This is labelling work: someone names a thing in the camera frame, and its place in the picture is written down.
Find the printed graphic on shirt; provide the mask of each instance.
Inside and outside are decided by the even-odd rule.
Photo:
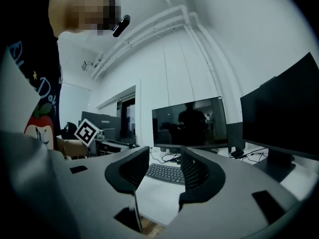
[[[12,44],[9,46],[9,49],[18,67],[20,68],[22,65],[25,65],[22,54],[22,42],[19,41],[18,43]],[[41,75],[45,73],[45,71],[39,72],[36,69],[29,70],[28,68],[24,73],[24,76],[41,98],[39,104],[34,109],[24,133],[42,141],[48,149],[54,149],[55,136],[52,119],[57,116],[56,95],[52,93],[51,84],[48,79]],[[59,78],[59,82],[62,82],[62,75]]]
[[[54,149],[54,129],[50,117],[45,114],[50,113],[52,104],[46,103],[41,108],[35,108],[24,133],[42,141],[48,149]]]

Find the wall-mounted device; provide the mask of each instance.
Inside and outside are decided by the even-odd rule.
[[[125,30],[125,28],[128,27],[128,25],[131,22],[131,17],[129,15],[125,15],[123,18],[120,18],[117,25],[115,26],[113,30],[113,36],[119,37],[122,32]]]
[[[82,64],[82,70],[88,71],[90,67],[93,69],[94,64],[91,61],[84,61]]]

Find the black curved bracket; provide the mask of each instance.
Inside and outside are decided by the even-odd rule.
[[[207,202],[224,186],[226,175],[217,163],[181,149],[181,170],[185,178],[185,192],[179,196],[179,210],[183,204]]]
[[[149,168],[150,147],[111,163],[105,169],[105,178],[120,193],[134,195]]]

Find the cable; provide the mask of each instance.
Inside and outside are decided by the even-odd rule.
[[[165,164],[165,162],[162,163],[159,159],[153,157],[153,155],[152,155],[152,149],[153,149],[153,147],[150,148],[150,154],[151,154],[151,156],[152,156],[152,159],[157,160],[160,164]]]
[[[260,159],[261,157],[264,155],[264,153],[261,153],[260,157],[259,157],[259,160],[258,160],[258,163],[260,162]]]
[[[241,159],[241,158],[243,158],[243,157],[247,157],[247,156],[248,156],[249,154],[251,154],[251,153],[254,153],[254,152],[256,152],[256,151],[260,151],[260,150],[262,150],[262,149],[254,150],[254,151],[252,151],[252,152],[249,152],[248,154],[241,155],[241,156],[239,156],[239,157],[230,157],[230,158]]]
[[[174,155],[174,153],[173,153],[173,154],[166,154],[166,155],[162,156],[161,159],[164,161],[164,163],[173,161],[173,160],[176,158],[177,153],[175,153],[174,158],[171,158],[171,159],[169,159],[169,160],[164,160],[163,158],[164,158],[165,156],[168,156],[168,155]]]
[[[247,158],[248,158],[248,160],[250,160],[250,161],[253,161],[253,162],[256,162],[256,163],[258,163],[257,161],[255,161],[255,160],[251,160],[251,159],[249,159],[249,157],[247,156]]]
[[[166,57],[165,57],[165,48],[164,48],[164,41],[161,38],[161,43],[163,45],[163,54],[164,54],[164,63],[165,63],[165,74],[166,74],[166,85],[167,85],[167,97],[168,97],[168,106],[170,106],[170,101],[169,101],[169,92],[168,92],[168,80],[167,80],[167,68],[166,68]]]

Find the monitor stand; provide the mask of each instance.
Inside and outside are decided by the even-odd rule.
[[[268,158],[256,163],[254,166],[268,174],[278,182],[282,182],[295,168],[292,164],[293,156],[284,152],[269,149]]]

